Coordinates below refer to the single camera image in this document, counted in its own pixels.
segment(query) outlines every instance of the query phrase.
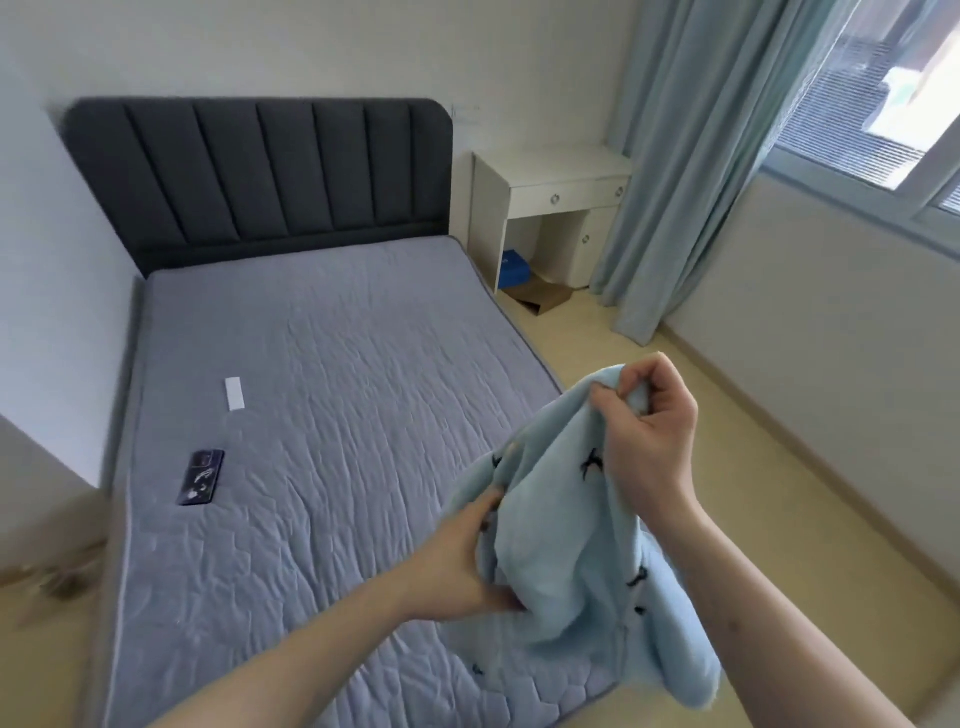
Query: bed frame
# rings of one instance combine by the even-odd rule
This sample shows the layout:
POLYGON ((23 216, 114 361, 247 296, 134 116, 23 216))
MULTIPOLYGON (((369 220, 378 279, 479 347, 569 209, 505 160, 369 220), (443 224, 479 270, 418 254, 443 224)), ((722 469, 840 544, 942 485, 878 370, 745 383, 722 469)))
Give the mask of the bed frame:
POLYGON ((144 276, 449 230, 427 99, 82 99, 63 138, 144 276))

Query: light blue curtain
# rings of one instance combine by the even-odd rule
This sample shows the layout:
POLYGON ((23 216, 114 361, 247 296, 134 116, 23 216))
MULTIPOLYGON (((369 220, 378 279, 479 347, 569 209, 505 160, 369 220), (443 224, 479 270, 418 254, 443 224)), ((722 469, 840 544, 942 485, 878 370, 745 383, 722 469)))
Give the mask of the light blue curtain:
POLYGON ((634 174, 590 289, 649 343, 856 0, 642 0, 608 145, 634 174))

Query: window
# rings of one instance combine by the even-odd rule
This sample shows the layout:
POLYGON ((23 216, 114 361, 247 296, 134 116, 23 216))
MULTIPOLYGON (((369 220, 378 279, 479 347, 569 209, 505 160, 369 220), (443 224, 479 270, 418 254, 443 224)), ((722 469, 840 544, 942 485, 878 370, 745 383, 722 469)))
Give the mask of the window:
POLYGON ((960 214, 960 184, 957 185, 957 188, 953 190, 953 194, 947 197, 940 207, 950 212, 960 214))
POLYGON ((767 164, 960 253, 960 0, 861 0, 767 164))

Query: white wall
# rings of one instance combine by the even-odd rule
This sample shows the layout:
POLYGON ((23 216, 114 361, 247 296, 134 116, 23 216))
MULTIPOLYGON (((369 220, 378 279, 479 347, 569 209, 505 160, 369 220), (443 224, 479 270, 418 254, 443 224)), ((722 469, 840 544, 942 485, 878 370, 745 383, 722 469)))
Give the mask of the white wall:
POLYGON ((669 324, 960 579, 960 263, 760 175, 669 324))
POLYGON ((466 107, 466 149, 599 141, 637 0, 0 0, 46 101, 102 94, 426 96, 466 107))
POLYGON ((109 476, 139 281, 7 61, 0 54, 0 545, 109 476))

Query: light blue cloth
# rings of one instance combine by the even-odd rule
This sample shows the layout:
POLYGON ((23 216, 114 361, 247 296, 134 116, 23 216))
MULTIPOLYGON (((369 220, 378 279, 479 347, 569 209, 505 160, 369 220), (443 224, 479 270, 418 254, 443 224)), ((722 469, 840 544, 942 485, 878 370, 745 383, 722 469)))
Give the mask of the light blue cloth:
MULTIPOLYGON (((720 662, 660 546, 603 473, 606 426, 590 382, 616 386, 621 367, 589 376, 461 476, 454 513, 491 483, 507 494, 480 536, 477 564, 508 584, 526 613, 445 624, 441 634, 478 682, 497 687, 523 659, 588 657, 624 682, 664 686, 706 707, 720 662)), ((647 411, 645 388, 628 404, 647 411)))
POLYGON ((634 173, 590 289, 649 343, 856 0, 643 0, 608 144, 634 173))

